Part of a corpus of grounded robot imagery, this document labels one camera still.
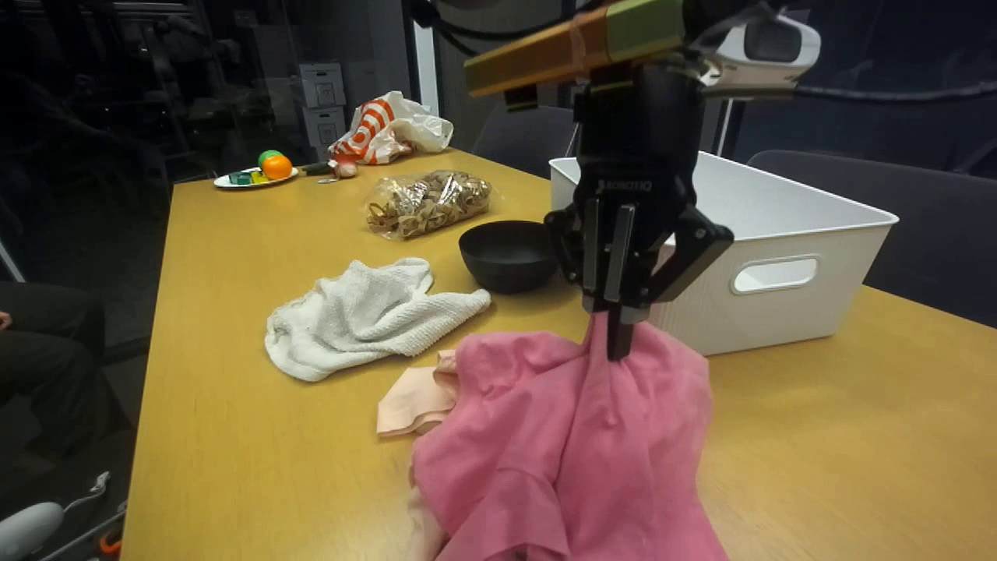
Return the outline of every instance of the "white towel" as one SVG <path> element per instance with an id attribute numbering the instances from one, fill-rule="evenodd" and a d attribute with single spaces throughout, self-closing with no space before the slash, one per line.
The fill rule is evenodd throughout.
<path id="1" fill-rule="evenodd" d="M 429 285 L 426 259 L 350 261 L 340 277 L 320 277 L 272 311 L 264 350 L 283 375 L 324 381 L 384 357 L 417 357 L 491 304 L 485 289 L 426 293 Z"/>

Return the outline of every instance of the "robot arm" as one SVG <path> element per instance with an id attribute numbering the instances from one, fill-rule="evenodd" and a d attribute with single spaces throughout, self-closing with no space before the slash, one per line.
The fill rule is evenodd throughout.
<path id="1" fill-rule="evenodd" d="M 611 360 L 630 352 L 650 304 L 678 297 L 732 244 L 695 209 L 705 96 L 794 91 L 816 53 L 820 36 L 764 0 L 611 0 L 466 60 L 477 96 L 584 83 L 582 182 L 546 224 L 584 309 L 611 316 Z"/>

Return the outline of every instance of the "yellow table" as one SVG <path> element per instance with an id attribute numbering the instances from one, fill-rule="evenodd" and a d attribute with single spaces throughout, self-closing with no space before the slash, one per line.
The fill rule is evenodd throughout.
<path id="1" fill-rule="evenodd" d="M 458 234 L 387 240 L 363 204 L 380 176 L 472 171 L 494 218 L 541 218 L 539 179 L 466 154 L 222 195 L 177 185 L 163 261 L 125 554 L 135 561 L 395 561 L 408 548 L 412 441 L 380 444 L 387 360 L 303 388 L 262 350 L 272 309 L 350 259 L 434 261 L 472 289 Z M 484 332 L 582 337 L 574 288 L 499 297 L 440 343 Z M 700 495 L 732 559 L 993 559 L 997 332 L 860 289 L 838 337 L 714 360 Z"/>

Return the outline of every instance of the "black bowl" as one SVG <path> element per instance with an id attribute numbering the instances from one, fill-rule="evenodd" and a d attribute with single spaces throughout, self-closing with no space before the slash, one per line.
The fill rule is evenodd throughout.
<path id="1" fill-rule="evenodd" d="M 551 280 L 558 259 L 546 224 L 489 223 L 462 234 L 472 280 L 491 293 L 527 293 Z"/>

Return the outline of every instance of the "white plate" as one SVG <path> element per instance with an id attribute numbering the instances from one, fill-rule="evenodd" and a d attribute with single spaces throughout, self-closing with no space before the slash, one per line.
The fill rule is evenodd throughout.
<path id="1" fill-rule="evenodd" d="M 275 188 L 275 185 L 297 182 L 303 171 L 292 169 L 289 179 L 283 179 L 283 182 L 264 182 L 264 185 L 234 185 L 229 176 L 219 176 L 219 179 L 214 179 L 214 188 L 219 188 L 219 191 L 262 191 L 262 188 Z"/>

